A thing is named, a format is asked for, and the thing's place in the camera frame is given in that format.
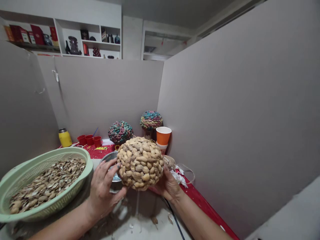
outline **hand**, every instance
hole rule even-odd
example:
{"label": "hand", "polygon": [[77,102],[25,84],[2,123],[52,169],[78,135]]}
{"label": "hand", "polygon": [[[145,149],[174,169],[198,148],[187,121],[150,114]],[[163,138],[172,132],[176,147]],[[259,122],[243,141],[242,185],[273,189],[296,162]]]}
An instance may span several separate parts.
{"label": "hand", "polygon": [[156,193],[165,197],[168,201],[174,203],[180,201],[180,199],[184,196],[184,192],[177,183],[177,181],[172,176],[170,170],[167,165],[163,167],[163,176],[160,178],[157,185],[154,186],[156,189]]}
{"label": "hand", "polygon": [[90,196],[87,200],[88,216],[92,221],[107,216],[127,193],[128,189],[125,186],[117,194],[109,192],[113,176],[120,168],[120,163],[114,165],[116,162],[116,158],[109,162],[103,161],[93,173]]}

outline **ceiling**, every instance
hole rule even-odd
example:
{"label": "ceiling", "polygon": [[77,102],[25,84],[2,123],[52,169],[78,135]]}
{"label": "ceiling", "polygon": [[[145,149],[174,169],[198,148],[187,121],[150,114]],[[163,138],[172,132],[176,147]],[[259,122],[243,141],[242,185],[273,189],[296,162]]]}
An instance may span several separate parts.
{"label": "ceiling", "polygon": [[122,5],[125,16],[196,29],[235,0],[100,0]]}

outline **straw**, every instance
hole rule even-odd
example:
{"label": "straw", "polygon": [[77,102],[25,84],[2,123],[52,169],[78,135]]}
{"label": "straw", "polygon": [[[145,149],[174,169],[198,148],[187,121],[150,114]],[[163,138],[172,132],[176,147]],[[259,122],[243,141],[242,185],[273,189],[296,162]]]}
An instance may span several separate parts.
{"label": "straw", "polygon": [[99,127],[97,127],[97,129],[96,129],[96,131],[94,132],[94,134],[92,135],[92,137],[94,137],[94,135],[96,134],[96,132],[97,132],[98,128],[99,128]]}

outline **stacked paper cup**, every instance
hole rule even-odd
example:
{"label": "stacked paper cup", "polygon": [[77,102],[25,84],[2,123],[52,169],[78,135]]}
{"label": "stacked paper cup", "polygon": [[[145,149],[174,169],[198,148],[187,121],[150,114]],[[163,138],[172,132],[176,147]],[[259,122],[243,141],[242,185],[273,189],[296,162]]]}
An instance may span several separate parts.
{"label": "stacked paper cup", "polygon": [[157,127],[157,146],[160,148],[161,154],[165,155],[171,134],[171,129],[167,127]]}

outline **colorful peanut ball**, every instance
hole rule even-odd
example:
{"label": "colorful peanut ball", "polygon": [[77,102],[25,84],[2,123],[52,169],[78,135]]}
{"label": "colorful peanut ball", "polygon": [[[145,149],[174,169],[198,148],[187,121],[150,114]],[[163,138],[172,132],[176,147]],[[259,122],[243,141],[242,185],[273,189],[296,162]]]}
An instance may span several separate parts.
{"label": "colorful peanut ball", "polygon": [[122,144],[133,137],[133,130],[129,123],[116,121],[109,128],[108,136],[115,144]]}
{"label": "colorful peanut ball", "polygon": [[140,125],[146,131],[153,131],[162,126],[162,116],[156,111],[145,111],[140,119]]}
{"label": "colorful peanut ball", "polygon": [[154,186],[163,175],[163,157],[159,147],[144,137],[135,137],[119,148],[118,176],[122,184],[137,191]]}

